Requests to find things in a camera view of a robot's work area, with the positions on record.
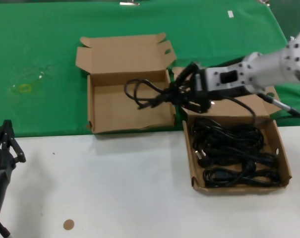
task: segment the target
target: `open cardboard box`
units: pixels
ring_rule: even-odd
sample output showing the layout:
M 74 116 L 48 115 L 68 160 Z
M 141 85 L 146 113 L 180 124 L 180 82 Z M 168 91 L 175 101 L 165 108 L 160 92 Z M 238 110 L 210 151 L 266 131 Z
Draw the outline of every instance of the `open cardboard box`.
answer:
M 174 68 L 173 72 L 175 77 L 181 72 L 182 68 Z M 279 99 L 274 87 L 269 87 L 266 93 L 270 93 L 275 99 Z M 192 148 L 193 138 L 189 134 L 189 127 L 197 117 L 208 117 L 222 126 L 233 126 L 241 123 L 250 123 L 252 121 L 252 115 L 248 110 L 240 105 L 229 101 L 222 100 L 216 101 L 207 113 L 197 114 L 188 110 L 187 120 L 183 121 L 184 134 L 187 147 L 188 163 L 190 170 L 191 185 L 195 190 L 205 192 L 221 192 L 221 193 L 250 193 L 250 192 L 270 192 L 274 190 L 286 187 L 289 184 L 289 180 L 292 178 L 291 171 L 288 163 L 288 159 L 284 150 L 284 146 L 278 131 L 278 127 L 275 121 L 270 120 L 270 115 L 279 110 L 274 105 L 266 103 L 256 95 L 249 95 L 238 97 L 238 100 L 248 105 L 254 110 L 257 115 L 257 122 L 267 121 L 261 123 L 259 128 L 264 135 L 265 146 L 263 152 L 275 154 L 279 161 L 278 172 L 280 174 L 282 183 L 279 187 L 252 187 L 247 185 L 237 185 L 235 187 L 224 188 L 207 188 L 203 179 L 204 168 L 200 167 L 197 163 L 197 156 Z M 257 164 L 257 169 L 263 169 L 265 166 Z M 230 166 L 229 169 L 241 171 L 241 165 Z
M 176 59 L 165 33 L 157 35 L 87 38 L 77 48 L 76 65 L 88 76 L 88 121 L 93 133 L 173 126 L 175 109 L 170 103 L 137 109 L 124 93 L 130 79 L 148 79 L 159 88 L 169 85 L 166 68 Z M 153 89 L 141 85 L 138 96 L 153 98 Z

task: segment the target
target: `small brown dot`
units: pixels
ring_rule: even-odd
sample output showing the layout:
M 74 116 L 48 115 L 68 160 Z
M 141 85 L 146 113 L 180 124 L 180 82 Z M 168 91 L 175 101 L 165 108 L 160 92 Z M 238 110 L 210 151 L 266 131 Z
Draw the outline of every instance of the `small brown dot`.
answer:
M 74 226 L 75 226 L 75 222 L 71 219 L 64 222 L 64 229 L 67 231 L 73 229 Z

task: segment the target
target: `cable bundle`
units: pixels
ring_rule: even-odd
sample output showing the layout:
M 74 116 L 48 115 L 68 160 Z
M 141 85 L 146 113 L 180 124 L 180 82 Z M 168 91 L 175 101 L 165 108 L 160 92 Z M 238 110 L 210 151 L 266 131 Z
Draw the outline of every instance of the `cable bundle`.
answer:
M 208 118 L 197 118 L 190 128 L 194 137 L 193 149 L 203 172 L 206 187 L 230 187 L 237 184 L 252 186 L 278 186 L 280 184 L 277 158 L 261 152 L 264 136 L 260 129 L 250 124 L 222 127 Z M 257 170 L 256 163 L 269 169 Z M 241 172 L 219 166 L 241 164 Z

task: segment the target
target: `cardboard box lid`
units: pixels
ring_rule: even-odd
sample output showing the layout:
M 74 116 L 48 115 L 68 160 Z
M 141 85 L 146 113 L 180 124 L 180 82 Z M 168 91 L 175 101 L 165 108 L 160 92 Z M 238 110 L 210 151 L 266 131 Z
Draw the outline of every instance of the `cardboard box lid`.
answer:
M 174 67 L 173 68 L 174 78 L 176 78 L 183 69 L 184 69 L 183 67 Z M 271 96 L 273 96 L 275 99 L 280 100 L 274 87 L 266 88 L 266 93 L 270 93 Z M 256 95 L 237 97 L 237 99 L 243 102 L 244 104 L 246 104 L 247 106 L 249 106 L 250 108 L 252 108 L 257 116 L 268 117 L 271 114 L 280 110 L 280 108 L 263 101 L 261 98 L 259 98 Z M 188 115 L 197 115 L 197 113 L 195 112 L 186 109 L 185 111 Z M 247 109 L 229 100 L 214 101 L 214 104 L 211 106 L 211 108 L 208 110 L 207 113 L 203 113 L 199 115 L 235 116 L 235 117 L 251 116 L 250 112 Z
M 166 69 L 176 55 L 166 34 L 88 38 L 80 41 L 76 65 L 90 74 Z

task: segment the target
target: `white table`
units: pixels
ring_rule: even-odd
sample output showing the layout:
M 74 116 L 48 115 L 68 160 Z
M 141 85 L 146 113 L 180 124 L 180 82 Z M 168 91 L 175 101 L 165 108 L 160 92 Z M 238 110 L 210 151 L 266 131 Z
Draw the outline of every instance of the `white table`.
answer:
M 300 127 L 280 132 L 290 185 L 240 196 L 191 188 L 183 132 L 20 138 L 0 221 L 15 238 L 300 238 Z

